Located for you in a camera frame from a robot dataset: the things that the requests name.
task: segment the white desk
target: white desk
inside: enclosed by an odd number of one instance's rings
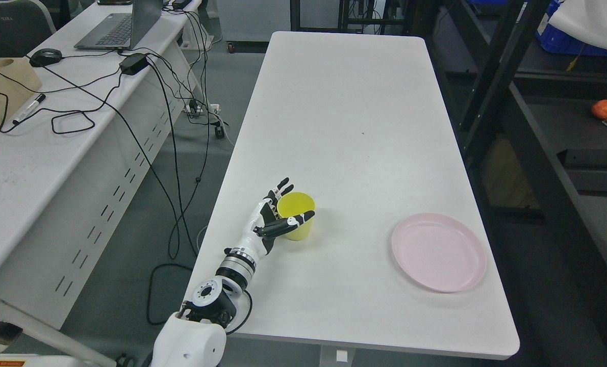
[[[187,10],[199,3],[193,1]],[[72,46],[108,14],[130,11],[131,6],[92,5],[38,48],[60,49],[63,56],[101,54]],[[164,13],[136,46],[167,58],[182,81],[189,66],[175,39],[186,21],[185,15]],[[68,58],[49,68],[75,84],[85,84],[114,72],[121,60],[111,53]],[[157,65],[178,91],[168,69],[161,62]],[[35,70],[43,81],[42,91],[70,86],[47,70]],[[190,80],[198,86],[195,77]],[[116,84],[117,75],[86,89],[104,98]],[[183,103],[170,91],[168,99],[174,119]],[[109,103],[121,111],[153,160],[170,131],[154,72],[147,67],[137,75],[122,76],[121,88],[112,93]],[[41,107],[85,110],[99,104],[82,91],[70,90],[48,93]],[[25,333],[61,349],[56,344],[66,340],[56,329],[68,316],[149,165],[122,119],[109,107],[90,113],[96,126],[81,133],[55,135],[49,124],[52,116],[41,112],[13,132],[0,134],[0,320],[16,323]],[[59,120],[58,128],[87,124],[75,115]],[[64,351],[74,355],[74,348]]]
[[[518,351],[422,39],[273,35],[186,298],[285,176],[315,198],[315,223],[308,239],[278,239],[259,263],[247,288],[253,311],[236,334],[493,359]],[[475,288],[434,293],[399,270],[392,231],[421,212],[451,216],[483,243],[487,270]]]

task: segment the robotic arm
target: robotic arm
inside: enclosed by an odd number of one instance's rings
[[[152,367],[214,367],[222,360],[225,329],[238,323],[238,300],[258,262],[270,253],[276,237],[292,232],[315,215],[308,211],[288,218],[279,216],[279,199],[294,188],[287,186],[288,182],[286,177],[269,190],[250,215],[240,241],[224,250],[226,256],[215,276],[201,282],[191,300],[170,316],[154,343]]]

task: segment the power adapter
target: power adapter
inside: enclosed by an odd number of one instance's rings
[[[186,5],[190,4],[191,0],[173,0],[172,8],[175,10],[183,9]]]
[[[147,61],[147,55],[145,54],[132,54],[124,58],[120,62],[120,70],[122,74],[136,75],[142,69],[145,69],[149,65]]]

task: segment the cardboard box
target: cardboard box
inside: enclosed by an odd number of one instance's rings
[[[27,58],[0,58],[0,73],[22,83],[30,90],[37,91],[42,86]],[[32,91],[14,81],[0,75],[0,93],[8,97],[7,104],[7,99],[0,95],[0,124],[5,113],[5,107],[7,107],[5,119],[12,118],[17,110],[34,95]]]

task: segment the blue container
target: blue container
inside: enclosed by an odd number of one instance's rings
[[[544,21],[548,21],[548,19],[555,13],[555,11],[560,7],[559,0],[553,0],[550,5],[548,5],[548,9],[546,9],[546,18]],[[581,40],[577,40],[567,33],[558,30],[550,24],[546,24],[546,28],[544,31],[539,34],[539,30],[535,32],[535,37],[539,40],[539,44],[548,52],[552,52],[554,54],[570,54],[570,55],[589,55],[589,56],[607,56],[607,49],[599,48],[596,46],[591,46],[590,44],[585,44]]]

